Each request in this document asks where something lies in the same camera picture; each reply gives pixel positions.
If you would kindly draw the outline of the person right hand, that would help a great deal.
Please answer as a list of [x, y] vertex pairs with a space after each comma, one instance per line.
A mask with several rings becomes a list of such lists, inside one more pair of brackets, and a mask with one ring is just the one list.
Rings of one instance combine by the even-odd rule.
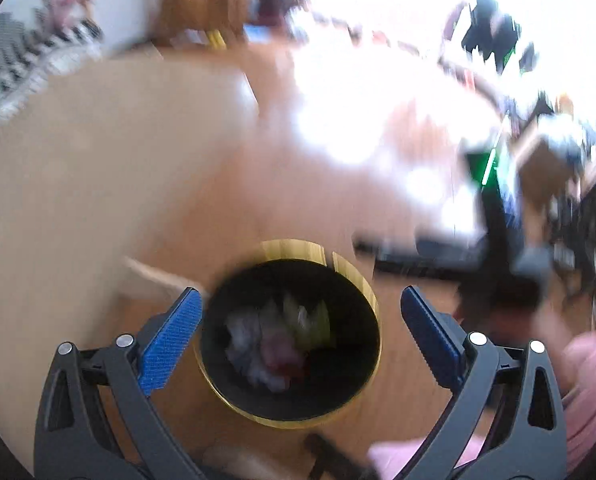
[[536, 310], [503, 308], [484, 313], [472, 321], [476, 332], [488, 335], [497, 344], [524, 346], [538, 340], [548, 351], [562, 351], [572, 341], [571, 330], [560, 312], [545, 300]]

